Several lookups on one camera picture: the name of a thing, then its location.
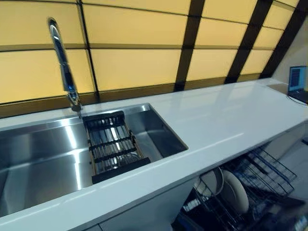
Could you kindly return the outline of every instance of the white plate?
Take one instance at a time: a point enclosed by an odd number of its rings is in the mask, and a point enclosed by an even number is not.
[[[221,169],[217,167],[199,177],[194,186],[200,194],[211,197],[221,192],[223,182]]]
[[[221,196],[238,213],[246,213],[249,208],[248,197],[241,182],[231,172],[223,170],[224,185]]]

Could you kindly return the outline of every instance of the white countertop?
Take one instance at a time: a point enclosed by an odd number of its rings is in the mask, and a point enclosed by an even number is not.
[[[1,231],[68,230],[193,178],[308,120],[308,107],[270,89],[272,79],[84,106],[85,112],[150,103],[189,147],[80,191],[0,218]],[[0,128],[72,115],[70,109],[0,119]]]

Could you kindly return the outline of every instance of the kitchen sink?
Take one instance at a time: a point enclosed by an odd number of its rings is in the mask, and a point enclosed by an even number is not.
[[[117,111],[151,162],[187,150],[148,103],[88,116]],[[91,186],[87,141],[77,116],[0,130],[0,217]]]

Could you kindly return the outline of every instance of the chrome faucet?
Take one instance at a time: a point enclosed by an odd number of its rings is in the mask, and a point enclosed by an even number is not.
[[[53,18],[48,19],[48,27],[51,34],[51,39],[54,44],[54,49],[57,53],[58,60],[60,63],[63,88],[67,92],[68,100],[70,101],[71,108],[74,112],[78,112],[80,116],[81,104],[79,100],[79,95],[77,92],[76,85],[73,80],[71,69],[69,67],[67,57],[65,54],[64,45],[60,36],[60,31],[57,26],[57,22]]]

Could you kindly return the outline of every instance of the dish rack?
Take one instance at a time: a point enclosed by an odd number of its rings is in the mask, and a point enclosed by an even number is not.
[[[125,123],[123,111],[83,117],[87,132],[92,183],[98,183],[150,163]]]
[[[198,185],[195,185],[186,200],[183,211],[187,215],[212,216],[224,230],[254,230],[257,222],[272,205],[279,204],[294,190],[291,182],[296,178],[296,174],[265,152],[263,146],[220,167],[240,180],[248,197],[248,212],[238,213],[220,194],[200,194],[197,191]],[[211,191],[204,181],[202,183]]]

